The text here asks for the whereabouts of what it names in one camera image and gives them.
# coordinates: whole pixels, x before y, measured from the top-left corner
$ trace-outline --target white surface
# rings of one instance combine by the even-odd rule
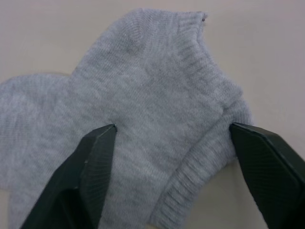
[[[70,74],[100,33],[137,7],[209,12],[206,43],[243,87],[256,124],[305,158],[303,0],[2,0],[0,82],[27,73]],[[0,192],[0,229],[6,228],[7,198]],[[187,228],[266,228],[238,165],[203,189]]]

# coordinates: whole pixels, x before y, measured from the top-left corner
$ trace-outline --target sock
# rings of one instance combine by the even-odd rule
[[[14,107],[23,99],[42,105],[28,120],[25,143],[10,150],[19,154],[10,162],[7,184],[10,228],[21,226],[82,136],[111,123],[118,133],[99,228],[183,226],[200,188],[235,157],[230,123],[251,124],[241,88],[224,76],[204,45],[205,17],[134,10],[102,34],[60,86],[13,99]],[[1,100],[0,107],[6,103]],[[1,115],[1,126],[27,120],[22,111],[16,119],[11,112]],[[23,138],[17,135],[14,142]],[[0,143],[1,152],[7,144],[13,142]]]

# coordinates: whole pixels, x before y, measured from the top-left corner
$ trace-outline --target knit fabric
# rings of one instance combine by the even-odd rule
[[[91,130],[118,127],[101,229],[183,226],[200,188],[235,157],[232,122],[251,124],[242,90],[202,40],[202,12],[134,10],[71,77],[0,86],[0,186],[21,226],[54,170]]]

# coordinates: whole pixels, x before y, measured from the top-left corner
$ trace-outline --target gray sock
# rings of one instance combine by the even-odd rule
[[[27,117],[22,111],[12,116],[13,109],[1,112],[0,137],[14,141],[1,142],[0,151],[21,141],[10,150],[18,155],[6,184],[12,192],[10,228],[22,224],[82,136],[110,123],[118,133],[99,228],[183,225],[200,188],[235,157],[230,123],[251,124],[242,90],[203,43],[204,18],[202,12],[134,10],[110,26],[47,96],[36,89],[42,97],[28,90],[10,105],[1,99],[0,107],[17,110],[23,103],[41,104]],[[14,89],[0,88],[1,98],[6,93]],[[24,142],[19,131],[28,135]]]

